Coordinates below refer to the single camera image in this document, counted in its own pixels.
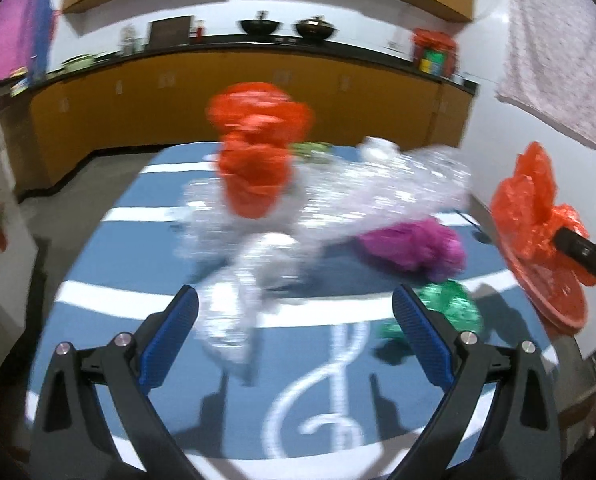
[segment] pink curtain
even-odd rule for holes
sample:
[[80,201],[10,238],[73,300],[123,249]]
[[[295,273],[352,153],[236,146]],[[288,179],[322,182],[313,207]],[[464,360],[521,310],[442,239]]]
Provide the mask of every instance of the pink curtain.
[[28,66],[34,47],[34,18],[38,0],[0,2],[0,80]]

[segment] hanging towel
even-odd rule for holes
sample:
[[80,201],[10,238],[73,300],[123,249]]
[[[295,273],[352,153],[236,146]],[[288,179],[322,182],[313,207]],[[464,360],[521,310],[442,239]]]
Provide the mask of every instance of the hanging towel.
[[596,5],[511,0],[509,25],[499,98],[596,147]]

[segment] black countertop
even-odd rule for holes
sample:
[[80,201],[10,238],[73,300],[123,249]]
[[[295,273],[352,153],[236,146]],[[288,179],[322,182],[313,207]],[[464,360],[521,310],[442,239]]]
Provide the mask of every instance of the black countertop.
[[146,50],[137,54],[131,54],[130,56],[117,56],[112,59],[96,62],[94,65],[82,70],[62,73],[60,75],[54,76],[51,79],[48,78],[39,82],[34,82],[30,85],[29,89],[38,90],[59,81],[77,78],[81,75],[94,72],[95,70],[126,63],[133,61],[134,59],[143,59],[151,56],[163,56],[166,54],[176,54],[181,52],[207,52],[216,50],[270,50],[274,52],[330,57],[343,61],[359,61],[376,66],[383,66],[392,70],[398,70],[400,72],[433,82],[446,83],[455,86],[456,88],[471,95],[475,95],[476,90],[478,89],[478,83],[473,81],[465,80],[464,84],[460,85],[449,79],[421,72],[420,70],[413,67],[411,61],[407,61],[396,56],[390,56],[389,54],[383,54],[382,52],[376,52],[375,50],[370,50],[368,48],[351,46],[344,43],[336,43],[334,41],[314,43],[313,41],[307,41],[303,38],[295,38],[292,36],[265,36],[260,38],[248,36],[247,34],[205,36],[201,43],[171,46],[158,50]]

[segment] table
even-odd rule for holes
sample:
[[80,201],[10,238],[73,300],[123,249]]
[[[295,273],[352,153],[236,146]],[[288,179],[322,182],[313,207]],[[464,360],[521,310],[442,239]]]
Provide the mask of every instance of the table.
[[[217,147],[196,142],[163,150],[103,218],[56,295],[30,375],[28,420],[56,344],[90,348],[133,332],[182,284],[206,273],[182,258],[175,218],[184,184],[213,175]],[[355,148],[336,153],[358,160]],[[498,250],[469,217],[438,218],[456,229],[468,253],[458,279],[481,310],[482,336],[506,346],[532,339],[553,374],[555,351]],[[331,247],[306,283],[259,316],[254,364],[223,370],[192,333],[150,399],[207,479],[380,478],[443,395],[414,356],[378,337],[391,317],[393,289],[412,279],[369,263],[354,241]],[[120,455],[141,466],[108,390],[97,389]],[[493,393],[492,386],[483,390],[453,463],[472,452]]]

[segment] green plastic bag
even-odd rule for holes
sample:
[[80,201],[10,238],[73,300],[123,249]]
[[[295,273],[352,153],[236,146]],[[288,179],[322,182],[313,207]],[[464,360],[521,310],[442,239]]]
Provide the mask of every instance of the green plastic bag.
[[[482,332],[484,324],[478,306],[473,303],[462,285],[455,280],[430,283],[416,292],[420,301],[429,309],[441,312],[458,332]],[[387,321],[380,326],[379,336],[406,342],[398,322]]]

